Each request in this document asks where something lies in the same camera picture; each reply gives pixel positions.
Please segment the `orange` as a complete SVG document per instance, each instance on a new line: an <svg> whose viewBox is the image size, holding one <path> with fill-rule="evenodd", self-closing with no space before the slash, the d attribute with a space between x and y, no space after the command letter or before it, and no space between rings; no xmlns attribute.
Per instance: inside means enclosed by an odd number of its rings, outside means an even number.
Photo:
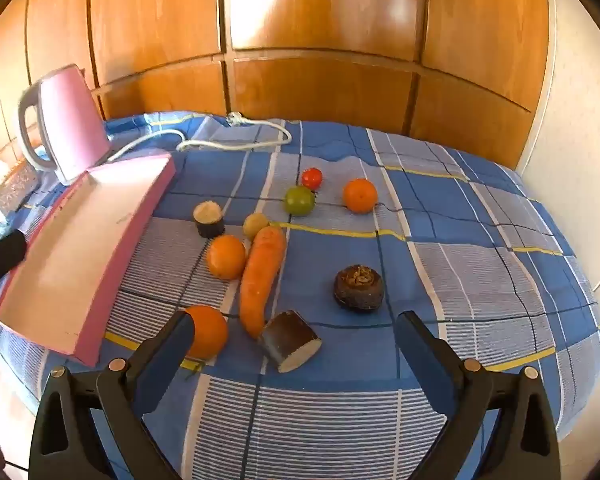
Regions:
<svg viewBox="0 0 600 480"><path fill-rule="evenodd" d="M213 276L225 281L237 280L246 265L246 248L236 236L224 234L212 240L206 259Z"/></svg>
<svg viewBox="0 0 600 480"><path fill-rule="evenodd" d="M194 322L194 341L187 356L208 361L217 356L228 341L228 325L222 313L214 307L198 304L185 309Z"/></svg>

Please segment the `small dark radish piece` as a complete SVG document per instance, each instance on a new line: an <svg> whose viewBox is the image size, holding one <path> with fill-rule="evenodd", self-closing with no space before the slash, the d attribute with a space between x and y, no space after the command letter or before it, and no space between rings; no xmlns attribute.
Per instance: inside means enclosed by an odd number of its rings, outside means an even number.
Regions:
<svg viewBox="0 0 600 480"><path fill-rule="evenodd" d="M204 238L215 238L225 232L222 208L213 200L198 204L193 210L198 234Z"/></svg>

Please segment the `dark round radish top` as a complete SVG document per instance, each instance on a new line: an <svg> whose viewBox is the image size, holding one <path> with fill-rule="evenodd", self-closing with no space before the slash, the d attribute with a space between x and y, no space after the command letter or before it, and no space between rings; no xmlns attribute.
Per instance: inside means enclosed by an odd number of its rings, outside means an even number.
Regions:
<svg viewBox="0 0 600 480"><path fill-rule="evenodd" d="M332 293L341 307L370 313L380 308L384 290L384 281L376 270L362 264L352 264L337 273Z"/></svg>

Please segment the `dark cylindrical radish piece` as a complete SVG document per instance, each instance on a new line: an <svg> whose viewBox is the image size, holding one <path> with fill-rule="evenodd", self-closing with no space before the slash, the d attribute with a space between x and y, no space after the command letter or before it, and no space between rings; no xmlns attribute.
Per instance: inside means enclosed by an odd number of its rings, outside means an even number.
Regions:
<svg viewBox="0 0 600 480"><path fill-rule="evenodd" d="M323 341L295 310L279 312L264 326L258 343L280 374L296 370L321 349Z"/></svg>

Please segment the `small yellow fruit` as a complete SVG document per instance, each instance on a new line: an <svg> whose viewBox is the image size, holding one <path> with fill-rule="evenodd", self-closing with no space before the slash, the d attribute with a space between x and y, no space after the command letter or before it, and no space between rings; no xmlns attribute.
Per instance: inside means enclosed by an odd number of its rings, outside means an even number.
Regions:
<svg viewBox="0 0 600 480"><path fill-rule="evenodd" d="M245 218L242 224L242 232L247 240L253 240L257 234L270 224L270 220L262 212L254 212Z"/></svg>

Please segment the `orange carrot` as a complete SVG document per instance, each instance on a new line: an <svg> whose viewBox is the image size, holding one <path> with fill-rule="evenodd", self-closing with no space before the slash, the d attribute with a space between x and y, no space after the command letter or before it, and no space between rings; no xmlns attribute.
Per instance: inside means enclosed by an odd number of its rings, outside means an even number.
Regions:
<svg viewBox="0 0 600 480"><path fill-rule="evenodd" d="M278 226L260 229L254 238L239 292L239 321L257 339L265 326L264 311L274 280L282 265L286 236Z"/></svg>

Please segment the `orange tangerine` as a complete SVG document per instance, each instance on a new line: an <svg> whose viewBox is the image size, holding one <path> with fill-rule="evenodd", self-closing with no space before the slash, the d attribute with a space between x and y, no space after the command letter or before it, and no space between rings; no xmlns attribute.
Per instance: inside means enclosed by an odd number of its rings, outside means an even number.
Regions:
<svg viewBox="0 0 600 480"><path fill-rule="evenodd" d="M367 179L349 181L342 190L342 202L354 214L369 214L378 200L375 185Z"/></svg>

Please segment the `green tomato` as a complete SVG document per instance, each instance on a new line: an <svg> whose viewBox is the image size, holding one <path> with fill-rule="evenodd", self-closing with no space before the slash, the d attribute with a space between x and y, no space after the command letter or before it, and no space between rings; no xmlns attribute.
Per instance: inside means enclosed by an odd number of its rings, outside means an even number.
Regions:
<svg viewBox="0 0 600 480"><path fill-rule="evenodd" d="M287 214L303 217L310 214L315 206L315 195L303 185L288 188L284 197L284 209Z"/></svg>

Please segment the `red tomato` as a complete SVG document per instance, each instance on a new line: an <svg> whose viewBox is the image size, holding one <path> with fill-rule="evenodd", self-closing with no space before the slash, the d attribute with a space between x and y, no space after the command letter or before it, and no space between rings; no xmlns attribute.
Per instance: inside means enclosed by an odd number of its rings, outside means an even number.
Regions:
<svg viewBox="0 0 600 480"><path fill-rule="evenodd" d="M323 174L318 168L312 167L302 172L301 184L312 192L316 192L322 185L322 182Z"/></svg>

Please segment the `silver ornate tissue box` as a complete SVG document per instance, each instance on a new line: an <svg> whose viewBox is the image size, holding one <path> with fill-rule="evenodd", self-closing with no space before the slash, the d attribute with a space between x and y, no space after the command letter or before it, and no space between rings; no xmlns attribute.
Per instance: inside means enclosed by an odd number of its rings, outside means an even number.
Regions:
<svg viewBox="0 0 600 480"><path fill-rule="evenodd" d="M10 170L0 183L0 214L7 217L15 212L40 184L35 166L27 160Z"/></svg>

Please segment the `pink rimmed tray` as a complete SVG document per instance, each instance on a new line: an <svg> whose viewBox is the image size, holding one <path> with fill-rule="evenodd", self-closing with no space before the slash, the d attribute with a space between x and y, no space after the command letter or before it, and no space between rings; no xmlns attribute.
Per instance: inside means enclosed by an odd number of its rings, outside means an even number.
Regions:
<svg viewBox="0 0 600 480"><path fill-rule="evenodd" d="M175 174L164 151L87 170L62 193L0 293L0 324L87 366L145 226Z"/></svg>

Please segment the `pink electric kettle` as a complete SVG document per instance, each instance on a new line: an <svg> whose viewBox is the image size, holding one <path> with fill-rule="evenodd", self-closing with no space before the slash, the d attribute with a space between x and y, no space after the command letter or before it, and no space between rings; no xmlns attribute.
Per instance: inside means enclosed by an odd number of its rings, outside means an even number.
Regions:
<svg viewBox="0 0 600 480"><path fill-rule="evenodd" d="M45 157L36 154L27 132L28 108L35 110ZM24 157L36 170L56 174L64 185L103 162L110 153L104 122L76 64L53 70L23 91L17 118L17 139Z"/></svg>

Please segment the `blue plaid tablecloth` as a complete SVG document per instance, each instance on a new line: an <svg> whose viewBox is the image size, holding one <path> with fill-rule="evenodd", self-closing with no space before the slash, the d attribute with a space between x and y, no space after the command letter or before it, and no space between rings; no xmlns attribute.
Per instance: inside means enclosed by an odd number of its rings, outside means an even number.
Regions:
<svg viewBox="0 0 600 480"><path fill-rule="evenodd" d="M126 267L95 365L0 324L1 354L36 410L53 368L94 372L127 359L175 312L198 304L222 313L228 341L208 361L186 353L155 411L143 416L178 479L413 479L446 417L431 407L396 344L393 325L405 311L463 360L508 374L535 368L557 441L585 406L600 374L600 308L562 233L513 171L329 122L178 112L104 127L111 150L92 168L164 151L175 174ZM287 214L288 188L302 185L312 167L323 174L312 212ZM354 179L375 185L369 214L343 205L342 190ZM74 182L44 174L0 219L0 238L19 230L29 247ZM250 214L262 212L284 232L265 325L295 310L323 341L296 370L280 374L259 337L242 327L242 275L225 281L209 272L214 238L200 236L193 218L206 200L220 205L224 234L242 241L247 259L254 239L242 224ZM382 277L378 310L354 312L335 300L334 279L352 264ZM0 279L0 293L15 270Z"/></svg>

